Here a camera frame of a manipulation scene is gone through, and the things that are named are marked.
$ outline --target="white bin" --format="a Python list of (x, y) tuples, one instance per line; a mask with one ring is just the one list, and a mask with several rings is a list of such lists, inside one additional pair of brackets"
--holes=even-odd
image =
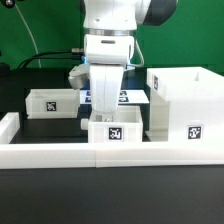
[(19, 113), (7, 113), (0, 121), (0, 144), (9, 144), (19, 128)]
[(26, 98), (28, 119), (76, 118), (79, 90), (32, 89)]
[(152, 141), (224, 138), (224, 78), (201, 67), (147, 70)]
[(88, 141), (142, 142), (142, 129), (139, 106), (118, 106), (113, 122), (97, 122), (97, 116), (93, 111), (88, 122)]

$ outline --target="black table surface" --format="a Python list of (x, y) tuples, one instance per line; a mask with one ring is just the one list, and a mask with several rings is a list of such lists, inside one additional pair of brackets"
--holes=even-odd
[[(67, 88), (64, 70), (30, 72), (0, 80), (0, 112), (23, 114), (26, 88)], [(26, 143), (32, 143), (40, 130), (23, 125)], [(42, 140), (55, 138), (49, 127)], [(73, 129), (64, 131), (69, 142)], [(73, 223), (223, 224), (224, 166), (0, 170), (0, 224)]]
[[(89, 118), (91, 105), (81, 105), (76, 119), (29, 120), (26, 116), (25, 98), (31, 89), (71, 88), (68, 76), (70, 69), (25, 68), (12, 70), (10, 76), (0, 77), (0, 118), (7, 112), (20, 113), (21, 128), (12, 143), (85, 143), (87, 132), (81, 130), (81, 119)], [(145, 69), (136, 74), (124, 74), (123, 89), (145, 89)], [(147, 119), (147, 106), (141, 105), (142, 116)]]

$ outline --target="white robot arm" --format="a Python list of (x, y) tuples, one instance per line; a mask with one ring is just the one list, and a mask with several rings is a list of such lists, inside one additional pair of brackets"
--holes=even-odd
[[(85, 9), (84, 51), (90, 65), (92, 109), (102, 121), (111, 121), (124, 69), (134, 54), (137, 24), (160, 25), (175, 11), (177, 0), (82, 0), (80, 4)], [(72, 86), (75, 76), (73, 70)]]

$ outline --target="green wall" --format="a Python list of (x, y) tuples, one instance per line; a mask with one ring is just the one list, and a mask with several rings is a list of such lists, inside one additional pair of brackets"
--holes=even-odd
[[(26, 0), (17, 4), (40, 52), (82, 47), (83, 16), (76, 8), (76, 0)], [(223, 0), (179, 0), (175, 14), (162, 26), (139, 26), (137, 38), (145, 66), (200, 65), (224, 73), (223, 12)], [(7, 10), (0, 6), (0, 49), (3, 53), (0, 60), (12, 68), (35, 54), (15, 8)], [(44, 61), (42, 64), (45, 67), (71, 67), (74, 63)]]

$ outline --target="white box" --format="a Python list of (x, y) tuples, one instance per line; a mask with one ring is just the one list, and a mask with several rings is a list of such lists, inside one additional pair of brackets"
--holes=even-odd
[(142, 142), (142, 117), (139, 106), (118, 106), (113, 122), (98, 122), (92, 112), (88, 122), (89, 143)]
[(26, 98), (28, 119), (76, 118), (79, 90), (32, 89)]
[(7, 113), (0, 121), (0, 144), (9, 144), (19, 128), (19, 113)]
[(220, 141), (224, 78), (201, 67), (147, 70), (152, 141)]

